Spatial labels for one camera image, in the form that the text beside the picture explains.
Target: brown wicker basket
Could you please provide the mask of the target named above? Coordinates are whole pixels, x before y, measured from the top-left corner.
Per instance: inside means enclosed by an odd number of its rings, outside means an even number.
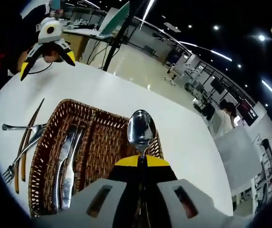
[[[119,159],[138,154],[127,140],[128,120],[74,100],[61,101],[47,123],[32,160],[28,184],[31,216],[53,213],[51,199],[54,175],[60,148],[70,125],[85,128],[74,162],[75,194],[96,179],[107,178]],[[149,147],[148,154],[163,159],[158,135]],[[62,187],[65,168],[64,163]]]

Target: metal spoon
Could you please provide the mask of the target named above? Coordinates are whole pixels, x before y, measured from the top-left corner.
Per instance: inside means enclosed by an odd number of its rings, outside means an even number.
[[[10,126],[7,124],[2,125],[3,131],[9,131],[9,130],[18,130],[18,129],[31,129],[34,133],[38,132],[41,128],[46,127],[46,124],[38,124],[34,125],[33,127],[18,127],[18,126]]]
[[[145,156],[146,149],[154,142],[156,127],[153,118],[144,110],[134,112],[128,122],[127,138],[131,145]]]

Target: floor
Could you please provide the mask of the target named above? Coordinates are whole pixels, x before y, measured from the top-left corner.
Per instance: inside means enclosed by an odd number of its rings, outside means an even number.
[[[105,47],[106,43],[101,43],[97,49],[97,53]],[[90,65],[101,68],[104,54],[105,51],[98,54]],[[147,88],[198,113],[192,104],[194,97],[183,88],[171,85],[167,70],[168,68],[163,66],[156,59],[127,45],[121,45],[119,52],[112,58],[108,68],[109,73]]]

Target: butter knife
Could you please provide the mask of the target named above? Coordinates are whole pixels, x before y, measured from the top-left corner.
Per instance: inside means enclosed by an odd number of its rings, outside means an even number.
[[[61,210],[60,207],[60,174],[62,170],[63,163],[65,159],[68,158],[69,151],[72,149],[73,138],[75,137],[76,127],[70,126],[68,128],[68,133],[64,139],[64,143],[61,147],[60,156],[58,159],[58,164],[56,168],[55,174],[55,182],[54,182],[54,189],[53,189],[53,197],[52,197],[52,204],[54,207],[54,212],[58,213]]]
[[[68,158],[68,163],[67,163],[67,169],[65,172],[65,177],[64,177],[64,185],[63,185],[63,195],[62,195],[62,209],[68,209],[70,208],[70,202],[71,202],[71,197],[73,195],[73,186],[74,186],[74,181],[75,181],[75,173],[73,169],[74,165],[74,160],[75,160],[75,155],[79,150],[79,147],[81,145],[81,139],[84,134],[84,129],[80,128],[77,131],[76,138],[73,142],[73,150],[69,154]]]

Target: ceiling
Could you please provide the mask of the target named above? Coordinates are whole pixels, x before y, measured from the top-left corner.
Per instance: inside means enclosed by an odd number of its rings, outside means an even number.
[[[108,10],[111,7],[120,8],[127,0],[90,2]],[[137,14],[139,18],[143,17],[148,2]],[[209,51],[188,46],[193,53],[200,54],[204,61],[233,79],[255,101],[268,104],[266,109],[272,119],[272,93],[261,83],[263,79],[272,87],[272,1],[155,0],[146,21],[165,29],[177,40],[230,57],[232,62]],[[165,22],[178,27],[181,33],[167,30]],[[215,25],[219,26],[219,30],[213,29]],[[264,42],[258,39],[260,34],[265,36]]]

